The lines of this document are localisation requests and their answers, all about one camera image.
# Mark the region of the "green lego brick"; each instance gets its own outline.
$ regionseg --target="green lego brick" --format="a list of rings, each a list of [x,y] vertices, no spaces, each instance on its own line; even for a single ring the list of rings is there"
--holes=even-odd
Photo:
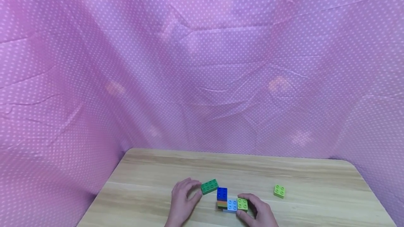
[[[208,181],[201,185],[202,195],[206,195],[207,193],[213,192],[217,190],[218,187],[219,185],[217,184],[216,179]]]
[[[286,190],[284,187],[280,186],[280,185],[275,185],[274,187],[274,196],[277,196],[279,198],[284,198],[286,195]]]
[[[243,198],[237,198],[237,209],[241,209],[242,211],[248,211],[247,200]]]

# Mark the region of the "pink polka dot fabric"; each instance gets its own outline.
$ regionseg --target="pink polka dot fabric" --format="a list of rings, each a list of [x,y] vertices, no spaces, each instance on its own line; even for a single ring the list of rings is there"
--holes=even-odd
[[[404,226],[404,0],[0,0],[0,226],[132,147],[336,158]]]

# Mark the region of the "dark green lego brick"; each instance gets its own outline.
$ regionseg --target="dark green lego brick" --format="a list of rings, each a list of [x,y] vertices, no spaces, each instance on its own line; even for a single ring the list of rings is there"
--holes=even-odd
[[[207,193],[213,192],[217,190],[218,187],[219,185],[217,184],[216,179],[208,181],[201,185],[202,195],[206,195]]]

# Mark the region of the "wooden table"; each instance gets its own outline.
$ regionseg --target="wooden table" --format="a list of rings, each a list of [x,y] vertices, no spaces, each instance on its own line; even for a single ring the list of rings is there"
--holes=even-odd
[[[172,187],[192,177],[217,179],[228,197],[254,193],[282,226],[395,226],[354,166],[342,160],[131,149],[112,173],[80,227],[164,226]],[[273,195],[286,188],[284,199]],[[243,226],[202,197],[186,227]]]

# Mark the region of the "lego brick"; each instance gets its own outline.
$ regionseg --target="lego brick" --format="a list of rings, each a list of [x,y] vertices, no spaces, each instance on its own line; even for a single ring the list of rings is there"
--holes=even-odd
[[[227,209],[224,209],[223,212],[236,213],[237,212],[237,201],[236,200],[228,200],[228,207],[227,207]]]
[[[237,198],[237,209],[241,209],[242,211],[248,211],[247,200],[243,198]]]
[[[213,192],[217,190],[218,187],[219,185],[217,184],[216,179],[208,181],[201,185],[202,195],[206,195],[207,193]]]
[[[277,196],[279,198],[284,198],[286,195],[286,190],[284,187],[280,186],[280,185],[275,185],[274,187],[274,196]]]
[[[217,197],[218,201],[227,201],[227,188],[226,187],[218,187],[216,197]]]
[[[228,208],[227,201],[217,201],[217,207],[221,209],[227,209]]]

